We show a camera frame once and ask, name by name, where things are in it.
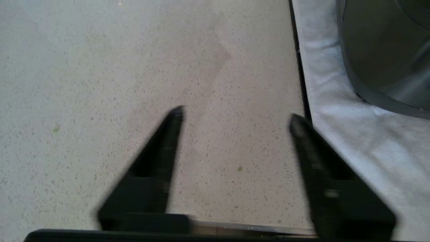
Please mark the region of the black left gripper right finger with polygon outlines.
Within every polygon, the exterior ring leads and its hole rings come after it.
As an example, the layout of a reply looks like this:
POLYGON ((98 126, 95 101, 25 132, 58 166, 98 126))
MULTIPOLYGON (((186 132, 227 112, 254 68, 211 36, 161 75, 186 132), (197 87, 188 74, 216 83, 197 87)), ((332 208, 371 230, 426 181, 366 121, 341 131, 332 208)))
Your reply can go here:
POLYGON ((317 236, 390 241, 396 216, 304 117, 293 114, 294 143, 317 236))

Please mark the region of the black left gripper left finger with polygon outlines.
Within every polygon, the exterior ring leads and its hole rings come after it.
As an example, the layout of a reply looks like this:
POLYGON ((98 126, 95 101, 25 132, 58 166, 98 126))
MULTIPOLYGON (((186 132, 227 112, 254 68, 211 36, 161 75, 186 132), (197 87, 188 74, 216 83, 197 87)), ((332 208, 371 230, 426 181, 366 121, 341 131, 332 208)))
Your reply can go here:
POLYGON ((104 231, 189 232, 190 220, 167 213, 183 106, 166 114, 98 210, 104 231))

